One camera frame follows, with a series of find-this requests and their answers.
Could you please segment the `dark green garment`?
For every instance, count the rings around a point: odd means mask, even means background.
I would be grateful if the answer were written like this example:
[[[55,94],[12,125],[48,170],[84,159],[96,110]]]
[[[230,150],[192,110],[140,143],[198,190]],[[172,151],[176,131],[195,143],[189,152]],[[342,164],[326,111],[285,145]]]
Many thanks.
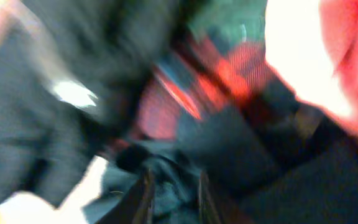
[[[263,41],[266,4],[266,0],[203,1],[188,27],[197,39],[206,34],[221,34],[230,46]]]

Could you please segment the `pink garment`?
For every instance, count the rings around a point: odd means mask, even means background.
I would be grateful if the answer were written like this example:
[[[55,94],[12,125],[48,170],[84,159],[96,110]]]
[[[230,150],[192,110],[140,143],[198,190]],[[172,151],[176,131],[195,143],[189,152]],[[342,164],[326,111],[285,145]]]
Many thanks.
[[[301,102],[358,136],[358,0],[269,0],[266,60]]]

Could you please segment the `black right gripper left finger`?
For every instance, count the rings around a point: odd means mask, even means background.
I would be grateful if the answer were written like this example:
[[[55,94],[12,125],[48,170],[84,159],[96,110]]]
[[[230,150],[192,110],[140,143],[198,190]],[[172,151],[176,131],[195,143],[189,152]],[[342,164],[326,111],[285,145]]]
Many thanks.
[[[96,224],[153,224],[155,177],[151,170]]]

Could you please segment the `navy garment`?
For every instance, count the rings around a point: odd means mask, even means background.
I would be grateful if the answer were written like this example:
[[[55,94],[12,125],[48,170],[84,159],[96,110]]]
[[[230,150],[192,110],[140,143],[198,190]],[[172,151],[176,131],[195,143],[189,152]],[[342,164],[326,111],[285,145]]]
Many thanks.
[[[310,138],[287,117],[227,145],[132,141],[114,155],[86,221],[96,223],[151,170],[153,223],[201,223],[202,172],[254,223],[358,223],[358,143],[316,110],[307,113],[318,124]]]

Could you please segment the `black garment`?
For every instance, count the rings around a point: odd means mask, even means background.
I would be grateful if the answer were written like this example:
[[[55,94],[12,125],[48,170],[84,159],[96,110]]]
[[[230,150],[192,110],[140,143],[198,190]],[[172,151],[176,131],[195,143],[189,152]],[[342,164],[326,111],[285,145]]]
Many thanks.
[[[86,120],[123,130],[185,4],[0,1],[0,204],[62,204],[94,156]]]

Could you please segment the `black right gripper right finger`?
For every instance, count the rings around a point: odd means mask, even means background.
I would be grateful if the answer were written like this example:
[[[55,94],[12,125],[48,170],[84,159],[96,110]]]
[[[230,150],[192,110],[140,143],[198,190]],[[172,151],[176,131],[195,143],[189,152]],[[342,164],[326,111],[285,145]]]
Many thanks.
[[[218,185],[210,181],[206,172],[200,174],[199,190],[200,222],[205,224],[253,224],[236,202]]]

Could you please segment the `red plaid flannel shirt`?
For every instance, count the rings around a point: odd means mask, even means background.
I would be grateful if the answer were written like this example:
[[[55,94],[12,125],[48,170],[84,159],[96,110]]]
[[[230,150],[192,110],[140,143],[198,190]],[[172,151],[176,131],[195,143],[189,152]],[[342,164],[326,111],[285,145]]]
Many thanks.
[[[293,115],[298,103],[265,62],[265,44],[188,37],[155,66],[140,101],[136,140],[239,143]]]

